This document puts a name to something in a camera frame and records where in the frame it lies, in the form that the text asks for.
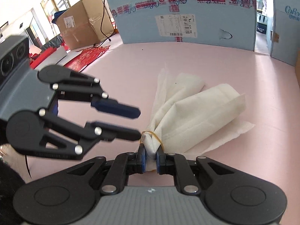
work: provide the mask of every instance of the red paper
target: red paper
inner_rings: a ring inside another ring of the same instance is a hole
[[[43,53],[39,55],[37,59],[35,59],[33,62],[31,62],[30,67],[36,68],[38,65],[40,65],[48,56],[50,56],[53,52],[56,51],[56,48],[49,47],[47,48]]]
[[[77,57],[65,64],[64,67],[80,72],[97,58],[101,57],[109,49],[109,47],[110,46],[100,46],[96,48],[90,47],[83,49]]]

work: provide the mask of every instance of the black wire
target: black wire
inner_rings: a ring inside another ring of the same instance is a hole
[[[25,162],[26,162],[26,167],[27,167],[28,174],[31,177],[30,171],[29,171],[29,167],[28,167],[28,162],[27,162],[27,156],[26,155],[25,155]]]
[[[100,30],[102,32],[102,23],[103,23],[103,18],[104,18],[104,10],[105,10],[105,0],[103,1],[103,16],[102,16],[102,20],[101,20],[101,25],[100,25]],[[116,28],[114,28],[113,33],[110,36],[106,36],[103,32],[102,34],[105,35],[106,39],[104,41],[102,41],[100,44],[94,44],[93,47],[97,48],[103,45],[104,42],[106,42],[107,40],[111,41],[111,37],[116,33]]]
[[[105,12],[105,0],[103,1],[103,15],[102,15],[102,20],[101,20],[100,30],[101,30],[101,33],[106,37],[106,39],[111,41],[111,39],[109,37],[107,37],[106,34],[104,34],[103,31],[102,31],[102,23],[103,23],[103,19],[104,19],[104,12]]]

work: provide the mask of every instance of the cloth bag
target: cloth bag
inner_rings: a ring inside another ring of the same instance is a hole
[[[142,134],[147,171],[156,169],[156,151],[161,143],[165,153],[195,159],[254,126],[235,120],[246,109],[245,95],[228,84],[200,92],[203,86],[204,81],[197,76],[181,73],[172,79],[165,69],[161,71],[150,123]]]

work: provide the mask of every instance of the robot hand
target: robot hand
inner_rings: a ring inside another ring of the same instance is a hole
[[[28,47],[28,38],[21,36],[11,36],[1,44],[0,129],[2,138],[17,152],[80,160],[100,140],[136,141],[141,138],[135,129],[102,122],[86,123],[83,128],[52,113],[58,99],[91,102],[98,111],[131,119],[139,117],[140,110],[110,99],[97,78],[59,65],[50,65],[41,71],[32,70],[28,62]],[[49,132],[49,129],[78,144]],[[47,143],[57,149],[46,148]]]

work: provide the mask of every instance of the pink table surface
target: pink table surface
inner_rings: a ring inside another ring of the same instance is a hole
[[[268,55],[239,49],[193,43],[122,43],[114,35],[100,59],[84,73],[100,78],[104,90],[119,102],[136,105],[141,116],[131,120],[92,109],[88,103],[59,102],[59,116],[84,126],[86,121],[103,121],[143,131],[150,120],[157,76],[167,66],[199,75],[206,88],[228,83],[245,93],[247,109],[241,119],[256,126],[205,155],[278,185],[286,193],[288,207],[282,225],[300,224],[300,93],[294,67]],[[84,158],[135,151],[138,142],[100,142]],[[60,171],[77,161],[28,158],[33,179]],[[172,185],[171,176],[154,172],[133,175],[130,185]]]

